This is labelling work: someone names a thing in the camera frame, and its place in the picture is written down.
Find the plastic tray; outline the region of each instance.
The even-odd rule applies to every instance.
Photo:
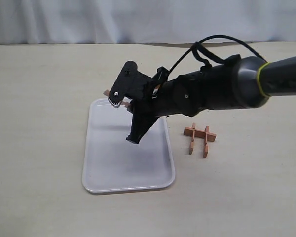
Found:
[[[94,194],[162,189],[175,179],[167,123],[160,118],[139,144],[126,141],[132,114],[107,99],[90,106],[82,182]]]

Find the yellow ring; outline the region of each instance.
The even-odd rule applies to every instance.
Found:
[[[258,73],[257,73],[257,83],[258,83],[258,87],[259,87],[259,90],[261,92],[261,94],[264,96],[264,97],[270,97],[269,95],[267,95],[263,89],[262,89],[262,86],[261,86],[261,82],[260,82],[260,74],[261,74],[261,71],[263,68],[265,68],[267,65],[269,65],[270,63],[266,63],[264,64],[262,67],[259,68],[258,70]]]

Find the wooden piece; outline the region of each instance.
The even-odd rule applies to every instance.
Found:
[[[108,97],[110,95],[110,91],[109,90],[106,90],[106,91],[103,92],[103,94]],[[130,103],[125,102],[125,101],[122,101],[121,104],[124,105],[127,108],[130,106]]]
[[[195,137],[203,138],[204,139],[203,158],[206,158],[209,150],[207,142],[214,142],[216,139],[216,134],[209,132],[209,126],[206,126],[204,131],[197,130],[195,129],[195,127],[196,127],[196,124],[193,123],[192,127],[186,127],[183,132],[185,136],[192,137],[190,148],[189,148],[189,154],[191,155],[193,153]]]

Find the white backdrop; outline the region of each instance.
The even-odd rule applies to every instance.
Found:
[[[0,44],[296,41],[296,0],[0,0]]]

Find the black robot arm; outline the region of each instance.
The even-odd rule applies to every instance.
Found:
[[[135,62],[125,63],[111,88],[109,101],[118,108],[124,97],[131,99],[128,110],[133,118],[128,141],[138,144],[162,116],[193,117],[203,110],[258,108],[271,96],[296,95],[296,57],[268,63],[245,43],[221,36],[235,40],[255,54],[221,59],[201,45],[214,37],[195,43],[170,70],[161,67],[153,77],[138,72]],[[204,66],[199,71],[168,81],[174,67],[189,52]],[[198,52],[218,65],[211,66]]]

